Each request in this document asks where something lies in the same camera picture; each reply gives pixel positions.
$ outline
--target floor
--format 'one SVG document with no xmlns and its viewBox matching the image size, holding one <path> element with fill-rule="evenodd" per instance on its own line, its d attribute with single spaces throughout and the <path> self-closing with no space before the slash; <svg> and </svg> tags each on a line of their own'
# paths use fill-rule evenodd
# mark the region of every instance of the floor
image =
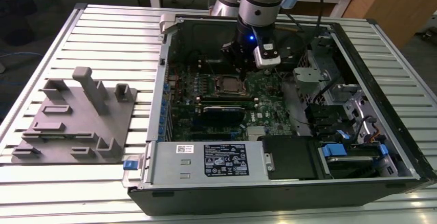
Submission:
<svg viewBox="0 0 437 224">
<path fill-rule="evenodd" d="M 163 0 L 169 8 L 205 9 L 207 0 Z M 148 0 L 34 0 L 37 13 L 26 17 L 36 39 L 20 47 L 12 47 L 0 40 L 0 54 L 8 52 L 36 52 L 44 54 L 53 38 L 68 18 L 76 3 L 137 6 L 147 5 Z M 437 46 L 423 42 L 415 36 L 401 50 L 411 66 L 423 78 L 429 87 L 437 93 Z M 40 62 L 34 55 L 12 55 L 0 59 L 6 70 L 0 74 L 0 121 L 20 94 L 22 87 Z"/>
</svg>

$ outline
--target motherboard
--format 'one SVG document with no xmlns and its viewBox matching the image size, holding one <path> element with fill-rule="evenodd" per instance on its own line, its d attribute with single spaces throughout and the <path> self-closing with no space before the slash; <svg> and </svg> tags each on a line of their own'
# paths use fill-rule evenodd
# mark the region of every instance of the motherboard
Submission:
<svg viewBox="0 0 437 224">
<path fill-rule="evenodd" d="M 169 68 L 172 141 L 254 141 L 292 134 L 278 72 L 248 73 L 240 81 L 237 73 L 199 67 Z"/>
</svg>

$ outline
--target wooden cabinet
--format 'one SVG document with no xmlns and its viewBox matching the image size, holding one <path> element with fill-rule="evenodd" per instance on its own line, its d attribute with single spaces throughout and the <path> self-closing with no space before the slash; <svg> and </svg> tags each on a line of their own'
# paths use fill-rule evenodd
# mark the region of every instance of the wooden cabinet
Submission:
<svg viewBox="0 0 437 224">
<path fill-rule="evenodd" d="M 343 14 L 372 18 L 401 48 L 437 10 L 437 0 L 352 0 Z"/>
</svg>

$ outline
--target warning label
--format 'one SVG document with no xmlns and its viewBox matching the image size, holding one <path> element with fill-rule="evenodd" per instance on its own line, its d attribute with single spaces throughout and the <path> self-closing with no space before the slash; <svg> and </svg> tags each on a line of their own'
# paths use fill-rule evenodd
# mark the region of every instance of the warning label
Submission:
<svg viewBox="0 0 437 224">
<path fill-rule="evenodd" d="M 207 177 L 248 175 L 244 144 L 204 145 Z"/>
</svg>

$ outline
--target gray vertical post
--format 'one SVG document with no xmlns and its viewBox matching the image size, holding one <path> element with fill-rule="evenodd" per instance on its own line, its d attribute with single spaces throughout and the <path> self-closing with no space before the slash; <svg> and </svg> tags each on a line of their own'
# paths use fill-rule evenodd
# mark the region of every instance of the gray vertical post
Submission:
<svg viewBox="0 0 437 224">
<path fill-rule="evenodd" d="M 97 90 L 94 81 L 90 78 L 92 70 L 89 67 L 77 66 L 73 71 L 73 79 L 80 83 L 84 94 L 96 109 L 98 115 L 104 115 L 108 112 L 108 107 L 104 103 L 104 98 Z"/>
</svg>

